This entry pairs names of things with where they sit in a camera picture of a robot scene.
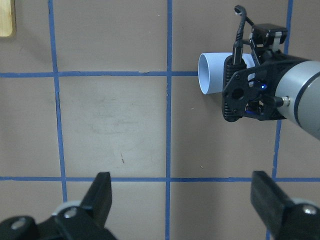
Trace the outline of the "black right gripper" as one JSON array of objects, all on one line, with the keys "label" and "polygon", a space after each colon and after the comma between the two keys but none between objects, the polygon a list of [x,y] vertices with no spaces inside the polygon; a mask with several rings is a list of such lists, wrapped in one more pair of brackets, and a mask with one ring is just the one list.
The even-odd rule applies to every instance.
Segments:
[{"label": "black right gripper", "polygon": [[310,82],[310,61],[276,51],[253,59],[224,62],[222,115],[228,122],[240,118],[259,121],[299,120],[299,103]]}]

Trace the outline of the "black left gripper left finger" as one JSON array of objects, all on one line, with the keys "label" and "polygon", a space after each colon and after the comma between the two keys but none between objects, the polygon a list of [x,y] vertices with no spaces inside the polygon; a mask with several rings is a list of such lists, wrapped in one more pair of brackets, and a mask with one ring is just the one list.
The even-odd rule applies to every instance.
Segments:
[{"label": "black left gripper left finger", "polygon": [[56,233],[52,240],[110,240],[105,228],[112,205],[112,185],[109,172],[95,177],[82,200],[68,201],[53,212]]}]

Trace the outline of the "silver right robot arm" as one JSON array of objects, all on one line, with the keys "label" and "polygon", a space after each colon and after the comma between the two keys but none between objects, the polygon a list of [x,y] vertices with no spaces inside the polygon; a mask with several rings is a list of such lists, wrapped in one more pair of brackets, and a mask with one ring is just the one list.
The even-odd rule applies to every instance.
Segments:
[{"label": "silver right robot arm", "polygon": [[262,64],[224,75],[222,114],[259,121],[287,119],[320,137],[320,63],[278,54]]}]

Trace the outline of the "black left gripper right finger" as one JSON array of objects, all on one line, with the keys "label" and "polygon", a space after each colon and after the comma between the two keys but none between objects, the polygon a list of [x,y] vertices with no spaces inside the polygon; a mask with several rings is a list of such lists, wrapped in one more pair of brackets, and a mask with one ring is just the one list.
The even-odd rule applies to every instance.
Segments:
[{"label": "black left gripper right finger", "polygon": [[264,171],[253,171],[250,201],[275,240],[318,240],[320,206],[289,197]]}]

